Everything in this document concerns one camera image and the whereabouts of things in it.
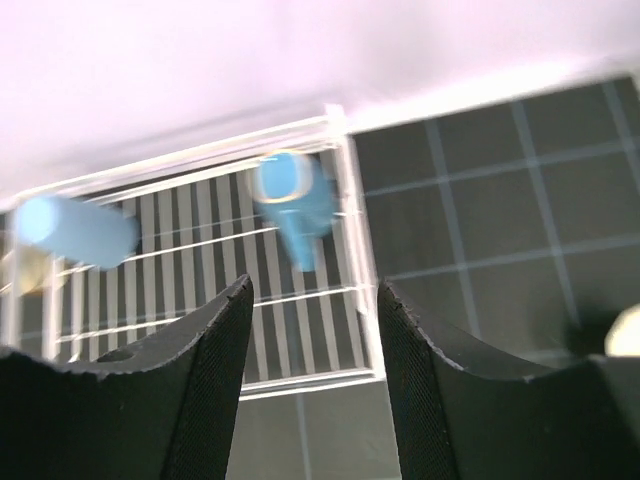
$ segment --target wire rack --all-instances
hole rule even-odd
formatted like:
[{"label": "wire rack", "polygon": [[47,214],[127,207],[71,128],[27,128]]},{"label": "wire rack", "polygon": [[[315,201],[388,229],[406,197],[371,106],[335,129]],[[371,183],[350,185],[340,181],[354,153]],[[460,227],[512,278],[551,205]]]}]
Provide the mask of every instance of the wire rack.
[{"label": "wire rack", "polygon": [[[376,276],[343,125],[341,109],[328,107],[312,119],[26,192],[18,201],[55,191],[114,205],[138,219],[142,238],[116,269],[52,259],[42,295],[5,291],[2,342],[58,362],[95,360],[179,321],[249,273],[255,309],[243,398],[383,378]],[[335,180],[341,211],[317,242],[314,272],[292,267],[246,190],[247,171],[279,148],[312,155]],[[20,248],[10,247],[17,278]]]}]

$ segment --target small yellow object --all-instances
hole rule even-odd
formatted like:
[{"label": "small yellow object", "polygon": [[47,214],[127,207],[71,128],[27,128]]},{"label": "small yellow object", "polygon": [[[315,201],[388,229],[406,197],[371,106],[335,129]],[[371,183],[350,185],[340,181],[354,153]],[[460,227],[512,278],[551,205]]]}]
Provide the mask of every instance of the small yellow object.
[{"label": "small yellow object", "polygon": [[618,316],[605,338],[604,351],[612,357],[640,357],[640,305]]}]

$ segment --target blue plastic object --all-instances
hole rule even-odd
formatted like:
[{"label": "blue plastic object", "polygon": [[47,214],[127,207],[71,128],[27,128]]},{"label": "blue plastic object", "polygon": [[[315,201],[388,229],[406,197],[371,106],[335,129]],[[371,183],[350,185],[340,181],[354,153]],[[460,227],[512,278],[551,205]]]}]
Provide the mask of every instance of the blue plastic object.
[{"label": "blue plastic object", "polygon": [[16,231],[21,243],[105,270],[120,265],[138,241],[133,218],[55,195],[23,203],[16,212]]},{"label": "blue plastic object", "polygon": [[253,171],[258,209],[280,229],[296,267],[313,271],[314,243],[331,230],[336,204],[321,165],[297,152],[277,152]]}]

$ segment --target white background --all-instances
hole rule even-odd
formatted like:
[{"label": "white background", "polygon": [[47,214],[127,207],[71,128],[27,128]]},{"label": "white background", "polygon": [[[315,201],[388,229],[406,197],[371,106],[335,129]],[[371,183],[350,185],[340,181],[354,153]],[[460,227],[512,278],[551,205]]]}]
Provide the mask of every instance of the white background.
[{"label": "white background", "polygon": [[639,0],[3,0],[0,199],[237,112],[339,101],[370,128],[639,54]]}]

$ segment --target blue cylinder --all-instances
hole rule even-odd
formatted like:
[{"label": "blue cylinder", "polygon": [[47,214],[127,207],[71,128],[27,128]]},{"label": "blue cylinder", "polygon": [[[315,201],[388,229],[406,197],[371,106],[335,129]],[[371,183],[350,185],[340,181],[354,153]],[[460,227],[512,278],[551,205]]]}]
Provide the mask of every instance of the blue cylinder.
[{"label": "blue cylinder", "polygon": [[120,265],[138,242],[137,222],[123,212],[55,195],[24,202],[16,232],[21,243],[104,270]]}]

